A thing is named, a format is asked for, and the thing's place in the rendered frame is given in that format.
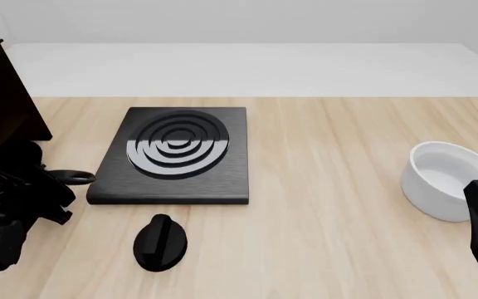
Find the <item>flat black stove plate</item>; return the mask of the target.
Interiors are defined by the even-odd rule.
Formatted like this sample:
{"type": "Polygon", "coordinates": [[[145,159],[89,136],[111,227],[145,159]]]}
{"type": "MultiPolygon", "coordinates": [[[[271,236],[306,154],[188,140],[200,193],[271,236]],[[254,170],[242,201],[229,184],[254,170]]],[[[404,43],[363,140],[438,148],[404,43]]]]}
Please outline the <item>flat black stove plate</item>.
{"type": "Polygon", "coordinates": [[[91,204],[246,204],[244,107],[132,107],[88,188],[91,204]]]}

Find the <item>small flat plate on stalk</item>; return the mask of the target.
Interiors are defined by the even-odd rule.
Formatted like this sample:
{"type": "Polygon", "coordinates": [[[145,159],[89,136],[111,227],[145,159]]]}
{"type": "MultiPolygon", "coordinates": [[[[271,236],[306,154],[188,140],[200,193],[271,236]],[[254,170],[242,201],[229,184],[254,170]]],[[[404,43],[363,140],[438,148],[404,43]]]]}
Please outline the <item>small flat plate on stalk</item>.
{"type": "Polygon", "coordinates": [[[68,186],[92,184],[95,176],[89,172],[69,169],[49,170],[47,173],[57,181],[68,186]]]}

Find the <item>white round pot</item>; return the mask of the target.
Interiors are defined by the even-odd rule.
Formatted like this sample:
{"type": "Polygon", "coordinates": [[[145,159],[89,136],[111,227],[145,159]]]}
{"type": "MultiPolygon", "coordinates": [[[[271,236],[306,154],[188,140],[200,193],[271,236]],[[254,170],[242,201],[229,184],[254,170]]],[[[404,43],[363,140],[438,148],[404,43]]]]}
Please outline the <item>white round pot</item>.
{"type": "Polygon", "coordinates": [[[478,154],[463,146],[427,141],[414,146],[401,187],[413,206],[441,221],[470,220],[463,189],[478,180],[478,154]]]}

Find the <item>round black stove knob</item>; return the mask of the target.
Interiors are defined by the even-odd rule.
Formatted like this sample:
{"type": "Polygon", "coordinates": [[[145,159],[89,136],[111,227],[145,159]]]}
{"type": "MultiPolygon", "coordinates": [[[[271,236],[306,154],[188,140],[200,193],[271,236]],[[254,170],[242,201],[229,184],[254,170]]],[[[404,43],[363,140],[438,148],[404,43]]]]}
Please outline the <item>round black stove knob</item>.
{"type": "Polygon", "coordinates": [[[184,228],[170,216],[159,213],[137,234],[133,253],[136,262],[144,270],[162,272],[176,266],[187,248],[184,228]]]}

